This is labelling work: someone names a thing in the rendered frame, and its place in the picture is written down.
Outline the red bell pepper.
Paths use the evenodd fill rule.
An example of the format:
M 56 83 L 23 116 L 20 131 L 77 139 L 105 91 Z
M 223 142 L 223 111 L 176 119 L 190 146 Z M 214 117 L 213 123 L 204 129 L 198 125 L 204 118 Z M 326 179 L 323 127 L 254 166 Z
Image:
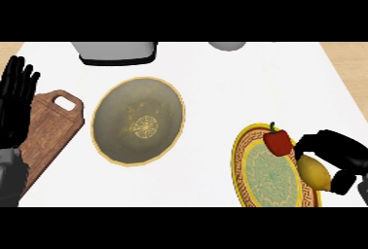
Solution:
M 263 134 L 263 142 L 276 157 L 282 157 L 289 154 L 292 149 L 289 135 L 284 130 L 275 129 L 275 123 L 270 123 L 270 132 Z

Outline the olive gold-rimmed bowl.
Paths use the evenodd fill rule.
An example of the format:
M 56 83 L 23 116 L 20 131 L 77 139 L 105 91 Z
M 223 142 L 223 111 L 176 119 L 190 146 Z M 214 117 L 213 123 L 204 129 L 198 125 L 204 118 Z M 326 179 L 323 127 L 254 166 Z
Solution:
M 162 79 L 136 77 L 108 90 L 90 121 L 91 143 L 108 162 L 131 167 L 158 160 L 183 129 L 183 98 Z

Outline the yellow lemon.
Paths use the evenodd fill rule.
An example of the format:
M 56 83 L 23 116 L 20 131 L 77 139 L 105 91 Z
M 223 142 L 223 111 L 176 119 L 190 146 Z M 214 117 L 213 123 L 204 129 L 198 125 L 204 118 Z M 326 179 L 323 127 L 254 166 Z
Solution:
M 297 161 L 298 176 L 315 191 L 331 190 L 331 175 L 323 164 L 309 156 L 301 156 Z

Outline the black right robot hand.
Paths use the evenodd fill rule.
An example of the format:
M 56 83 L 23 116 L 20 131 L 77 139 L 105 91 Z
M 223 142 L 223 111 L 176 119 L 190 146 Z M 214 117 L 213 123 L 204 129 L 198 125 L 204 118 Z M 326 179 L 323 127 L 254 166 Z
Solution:
M 356 176 L 368 174 L 368 148 L 343 134 L 323 129 L 316 134 L 304 134 L 294 146 L 294 157 L 312 152 L 334 165 L 337 172 L 331 182 L 331 192 L 344 196 Z

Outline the small grey round object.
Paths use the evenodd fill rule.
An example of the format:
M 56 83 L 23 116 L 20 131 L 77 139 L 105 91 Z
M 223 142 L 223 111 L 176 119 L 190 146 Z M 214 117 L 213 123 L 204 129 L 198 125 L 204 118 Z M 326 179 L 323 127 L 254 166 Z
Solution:
M 210 45 L 220 51 L 232 52 L 241 49 L 245 43 L 244 42 L 210 42 Z

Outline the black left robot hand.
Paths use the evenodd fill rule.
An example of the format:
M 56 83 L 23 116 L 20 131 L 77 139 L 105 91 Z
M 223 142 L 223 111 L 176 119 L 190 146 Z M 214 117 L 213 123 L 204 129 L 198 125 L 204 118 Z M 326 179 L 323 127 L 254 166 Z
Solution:
M 18 148 L 26 140 L 38 78 L 25 58 L 13 55 L 0 78 L 0 149 Z

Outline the brown wooden cutting board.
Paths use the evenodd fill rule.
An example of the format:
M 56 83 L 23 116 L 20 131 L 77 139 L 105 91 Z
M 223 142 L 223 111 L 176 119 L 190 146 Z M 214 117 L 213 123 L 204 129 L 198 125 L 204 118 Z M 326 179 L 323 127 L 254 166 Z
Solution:
M 23 193 L 56 159 L 83 124 L 83 102 L 66 91 L 57 89 L 34 97 L 28 136 L 20 146 L 23 162 L 28 165 Z

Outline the yellow patterned plate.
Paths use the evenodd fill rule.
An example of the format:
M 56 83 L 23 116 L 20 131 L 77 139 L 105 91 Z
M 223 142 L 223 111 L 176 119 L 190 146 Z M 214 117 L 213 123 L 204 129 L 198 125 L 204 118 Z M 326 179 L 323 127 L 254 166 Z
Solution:
M 294 153 L 276 157 L 263 141 L 267 124 L 251 124 L 236 136 L 232 178 L 245 207 L 321 207 L 321 194 L 301 181 Z

